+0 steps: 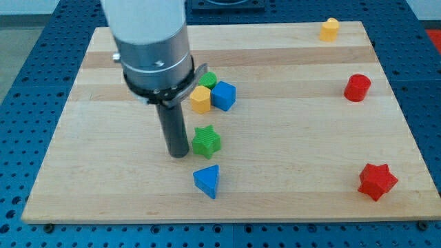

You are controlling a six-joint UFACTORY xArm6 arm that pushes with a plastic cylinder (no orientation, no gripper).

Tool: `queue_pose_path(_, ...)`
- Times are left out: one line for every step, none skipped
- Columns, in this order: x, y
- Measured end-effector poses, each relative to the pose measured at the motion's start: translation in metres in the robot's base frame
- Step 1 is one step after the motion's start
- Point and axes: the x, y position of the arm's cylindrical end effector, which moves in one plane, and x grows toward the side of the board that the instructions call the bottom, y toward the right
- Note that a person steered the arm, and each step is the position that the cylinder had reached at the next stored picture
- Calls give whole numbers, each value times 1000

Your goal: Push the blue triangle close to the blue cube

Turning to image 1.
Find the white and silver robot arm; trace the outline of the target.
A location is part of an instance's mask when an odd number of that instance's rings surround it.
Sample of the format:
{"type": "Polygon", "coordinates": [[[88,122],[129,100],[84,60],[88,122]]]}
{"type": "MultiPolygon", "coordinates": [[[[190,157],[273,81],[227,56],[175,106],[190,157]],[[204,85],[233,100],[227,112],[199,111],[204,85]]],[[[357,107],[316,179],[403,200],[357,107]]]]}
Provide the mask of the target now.
{"type": "Polygon", "coordinates": [[[184,0],[101,0],[129,89],[147,104],[174,107],[208,71],[194,65],[184,0]]]}

